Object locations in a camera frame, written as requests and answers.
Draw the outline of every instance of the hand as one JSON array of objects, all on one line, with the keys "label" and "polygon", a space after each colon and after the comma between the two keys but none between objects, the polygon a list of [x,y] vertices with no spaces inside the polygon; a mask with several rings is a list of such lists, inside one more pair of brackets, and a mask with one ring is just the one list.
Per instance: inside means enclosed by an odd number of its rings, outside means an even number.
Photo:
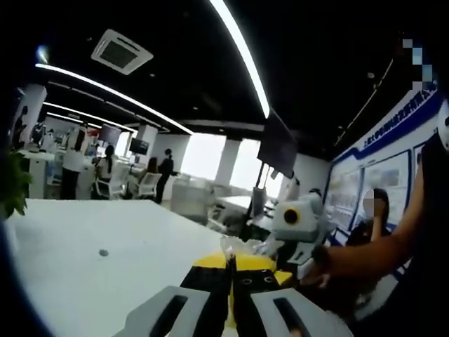
[{"label": "hand", "polygon": [[374,218],[382,219],[386,206],[385,201],[382,199],[374,199]]},{"label": "hand", "polygon": [[317,285],[320,289],[327,287],[330,279],[330,274],[324,272],[322,268],[318,267],[316,263],[311,268],[309,274],[300,280],[301,286]]}]

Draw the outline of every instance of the air conditioner vent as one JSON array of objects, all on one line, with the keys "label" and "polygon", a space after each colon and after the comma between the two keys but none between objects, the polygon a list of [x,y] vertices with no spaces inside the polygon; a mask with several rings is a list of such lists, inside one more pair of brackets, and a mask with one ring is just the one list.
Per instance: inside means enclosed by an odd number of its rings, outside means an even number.
[{"label": "air conditioner vent", "polygon": [[128,75],[151,60],[153,54],[114,30],[108,29],[91,57],[103,65]]}]

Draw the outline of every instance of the black and yellow object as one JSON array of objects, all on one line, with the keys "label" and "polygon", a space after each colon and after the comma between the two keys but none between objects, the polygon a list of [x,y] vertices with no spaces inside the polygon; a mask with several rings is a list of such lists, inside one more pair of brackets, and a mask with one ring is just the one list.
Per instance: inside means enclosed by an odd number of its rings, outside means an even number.
[{"label": "black and yellow object", "polygon": [[250,295],[278,290],[292,278],[289,272],[276,271],[276,263],[265,256],[237,254],[226,261],[220,252],[196,261],[180,285],[210,293],[195,336],[221,336],[228,318],[228,303],[240,336],[263,336],[254,334],[263,329],[263,324]]},{"label": "black and yellow object", "polygon": [[288,225],[296,225],[301,220],[301,213],[293,207],[288,207],[283,214],[283,219]]}]

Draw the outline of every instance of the ceiling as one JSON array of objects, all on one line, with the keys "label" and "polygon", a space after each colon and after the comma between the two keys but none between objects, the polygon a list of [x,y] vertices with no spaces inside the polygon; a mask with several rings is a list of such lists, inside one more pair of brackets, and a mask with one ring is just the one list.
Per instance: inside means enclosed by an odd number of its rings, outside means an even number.
[{"label": "ceiling", "polygon": [[[332,159],[379,121],[416,76],[409,55],[400,48],[397,29],[336,18],[332,10],[304,12],[294,1],[226,3],[253,56],[270,107],[293,131],[299,152]],[[254,85],[209,2],[159,1],[145,6],[132,14],[79,11],[61,16],[49,25],[41,43],[48,63],[113,88],[193,132],[259,138],[265,119]],[[92,60],[108,28],[154,58],[129,75]],[[358,115],[388,67],[377,93]],[[134,124],[141,116],[161,130],[185,133],[78,79],[37,68],[32,76],[46,85],[46,102],[119,124]],[[42,112],[68,113],[49,106]]]}]

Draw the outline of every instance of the monitor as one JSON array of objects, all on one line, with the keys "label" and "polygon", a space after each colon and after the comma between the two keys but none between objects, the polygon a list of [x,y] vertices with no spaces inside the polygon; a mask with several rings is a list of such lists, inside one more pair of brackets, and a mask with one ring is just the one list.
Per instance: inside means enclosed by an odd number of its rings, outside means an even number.
[{"label": "monitor", "polygon": [[135,154],[146,155],[148,152],[148,147],[149,147],[148,142],[145,142],[144,140],[141,140],[141,139],[133,138],[131,140],[129,150]]},{"label": "monitor", "polygon": [[109,145],[116,147],[119,141],[120,133],[121,130],[119,128],[114,128],[113,126],[103,124],[98,140],[102,140]]},{"label": "monitor", "polygon": [[262,133],[257,158],[291,179],[296,154],[296,140],[282,119],[271,110]]}]

